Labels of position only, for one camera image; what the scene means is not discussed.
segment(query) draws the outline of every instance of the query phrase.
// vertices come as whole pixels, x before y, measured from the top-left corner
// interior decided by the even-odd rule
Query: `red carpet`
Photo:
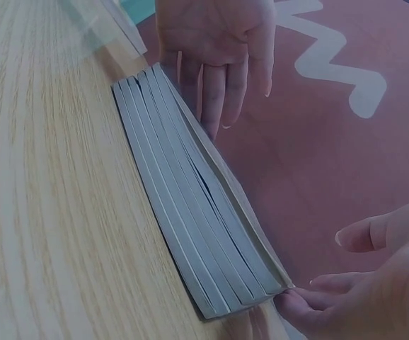
[[[277,27],[271,96],[249,91],[240,120],[217,138],[297,285],[322,273],[377,268],[386,254],[347,254],[335,232],[409,202],[409,4],[321,3],[322,10],[297,17],[346,37],[333,64],[385,79],[373,116],[360,118],[351,109],[353,85],[301,76],[294,63],[316,39]],[[139,29],[153,63],[154,18]]]

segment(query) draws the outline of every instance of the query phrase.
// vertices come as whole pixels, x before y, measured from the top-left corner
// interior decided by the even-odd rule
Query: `book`
[[[159,227],[205,319],[292,287],[240,183],[159,64],[112,85]]]

